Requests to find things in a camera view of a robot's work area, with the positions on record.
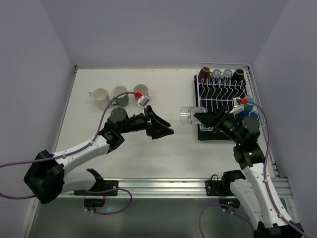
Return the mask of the dark blue mug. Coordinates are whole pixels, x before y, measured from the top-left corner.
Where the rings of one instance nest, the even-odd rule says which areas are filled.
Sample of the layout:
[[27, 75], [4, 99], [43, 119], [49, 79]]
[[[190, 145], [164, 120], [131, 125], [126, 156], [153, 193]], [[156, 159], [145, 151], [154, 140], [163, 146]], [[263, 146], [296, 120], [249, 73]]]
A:
[[257, 121], [259, 121], [259, 119], [260, 119], [260, 115], [259, 115], [259, 113], [257, 111], [250, 111], [250, 112], [247, 113], [247, 116], [251, 117], [251, 118], [254, 118]]

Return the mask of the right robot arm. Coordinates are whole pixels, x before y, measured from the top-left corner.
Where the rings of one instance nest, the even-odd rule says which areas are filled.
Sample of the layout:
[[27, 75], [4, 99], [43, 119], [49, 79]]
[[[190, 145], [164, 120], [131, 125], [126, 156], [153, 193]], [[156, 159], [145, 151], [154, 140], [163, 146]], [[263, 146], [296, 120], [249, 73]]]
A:
[[226, 108], [195, 113], [194, 117], [205, 127], [223, 132], [235, 142], [233, 155], [240, 169], [224, 172], [221, 182], [245, 209], [254, 229], [254, 237], [303, 237], [303, 227], [288, 214], [267, 171], [268, 154], [263, 153], [258, 144], [258, 120], [245, 117], [237, 122]]

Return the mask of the white mug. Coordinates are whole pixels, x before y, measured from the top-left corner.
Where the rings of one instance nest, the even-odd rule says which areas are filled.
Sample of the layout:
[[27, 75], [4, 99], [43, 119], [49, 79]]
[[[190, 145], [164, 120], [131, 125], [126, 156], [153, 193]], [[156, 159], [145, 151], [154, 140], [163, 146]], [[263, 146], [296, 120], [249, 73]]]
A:
[[89, 95], [94, 100], [96, 106], [101, 110], [104, 110], [110, 102], [109, 93], [104, 88], [90, 90]]

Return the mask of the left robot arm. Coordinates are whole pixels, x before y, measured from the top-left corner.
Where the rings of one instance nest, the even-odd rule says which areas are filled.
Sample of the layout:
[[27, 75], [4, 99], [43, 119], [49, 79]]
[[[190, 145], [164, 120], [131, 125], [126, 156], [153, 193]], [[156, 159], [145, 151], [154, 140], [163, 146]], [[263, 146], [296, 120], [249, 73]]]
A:
[[79, 195], [110, 191], [110, 186], [96, 170], [75, 173], [74, 169], [116, 150], [124, 142], [124, 133], [141, 130], [151, 139], [174, 134], [170, 123], [156, 115], [151, 106], [146, 106], [142, 113], [132, 117], [124, 108], [115, 108], [103, 129], [88, 141], [53, 154], [47, 150], [40, 152], [27, 171], [24, 182], [42, 204], [50, 203], [61, 193], [69, 191]]

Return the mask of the grey-blue mug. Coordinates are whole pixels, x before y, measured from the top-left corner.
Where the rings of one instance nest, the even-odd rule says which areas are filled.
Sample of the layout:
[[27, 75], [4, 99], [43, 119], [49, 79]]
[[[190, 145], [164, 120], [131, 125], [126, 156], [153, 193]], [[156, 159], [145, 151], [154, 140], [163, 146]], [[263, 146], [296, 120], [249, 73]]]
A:
[[129, 96], [128, 94], [125, 94], [127, 92], [127, 88], [124, 86], [116, 86], [113, 91], [112, 95], [113, 97], [117, 97], [114, 99], [114, 101], [111, 103], [112, 106], [119, 106], [119, 107], [126, 107], [129, 102]]

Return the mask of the orange mug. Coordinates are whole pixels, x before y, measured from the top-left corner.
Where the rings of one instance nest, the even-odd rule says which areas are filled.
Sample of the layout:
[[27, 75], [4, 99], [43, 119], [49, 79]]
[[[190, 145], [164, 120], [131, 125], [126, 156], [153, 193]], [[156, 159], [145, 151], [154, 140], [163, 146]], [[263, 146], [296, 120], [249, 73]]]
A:
[[135, 100], [137, 101], [141, 95], [142, 96], [148, 96], [149, 95], [149, 90], [148, 87], [144, 84], [138, 84], [134, 87], [133, 91], [135, 92]]

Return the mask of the clear plastic glass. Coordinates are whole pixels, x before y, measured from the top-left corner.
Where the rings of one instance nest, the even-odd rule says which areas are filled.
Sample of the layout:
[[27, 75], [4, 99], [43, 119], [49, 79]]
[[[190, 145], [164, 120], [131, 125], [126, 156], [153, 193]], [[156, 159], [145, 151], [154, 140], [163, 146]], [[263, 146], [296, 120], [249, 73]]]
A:
[[205, 107], [182, 107], [180, 109], [180, 121], [182, 125], [200, 124], [200, 121], [194, 116], [196, 113], [205, 113]]

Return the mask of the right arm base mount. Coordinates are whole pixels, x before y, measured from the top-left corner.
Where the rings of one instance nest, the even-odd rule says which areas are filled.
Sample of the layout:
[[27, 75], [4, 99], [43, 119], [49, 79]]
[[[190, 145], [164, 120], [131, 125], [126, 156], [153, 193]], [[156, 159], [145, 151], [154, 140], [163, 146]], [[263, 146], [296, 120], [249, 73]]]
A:
[[222, 177], [214, 174], [205, 181], [206, 196], [227, 197], [234, 196], [230, 191], [230, 184], [237, 179], [246, 179], [240, 170], [224, 172]]

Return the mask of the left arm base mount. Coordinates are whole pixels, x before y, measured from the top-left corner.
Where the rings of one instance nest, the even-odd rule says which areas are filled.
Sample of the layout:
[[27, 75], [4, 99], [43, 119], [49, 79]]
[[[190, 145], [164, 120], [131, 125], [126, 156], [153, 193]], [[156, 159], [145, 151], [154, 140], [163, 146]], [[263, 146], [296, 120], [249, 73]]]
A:
[[[103, 177], [94, 169], [86, 169], [89, 175], [94, 178], [93, 186], [90, 189], [75, 190], [74, 195], [76, 196], [93, 196], [97, 195], [93, 192], [109, 191], [118, 188], [119, 181], [117, 180], [104, 180]], [[96, 212], [96, 208], [102, 208], [106, 202], [106, 195], [117, 196], [117, 191], [110, 191], [108, 193], [99, 194], [103, 198], [85, 198], [84, 207], [88, 210], [90, 208]]]

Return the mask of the light blue square mug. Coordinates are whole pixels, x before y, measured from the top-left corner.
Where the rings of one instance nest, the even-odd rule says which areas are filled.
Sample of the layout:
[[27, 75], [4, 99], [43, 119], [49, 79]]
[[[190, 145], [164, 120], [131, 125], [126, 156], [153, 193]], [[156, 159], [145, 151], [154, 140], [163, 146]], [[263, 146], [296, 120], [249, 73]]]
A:
[[248, 115], [254, 108], [253, 105], [254, 99], [251, 96], [246, 96], [241, 99], [241, 105], [243, 106], [243, 110], [241, 113]]

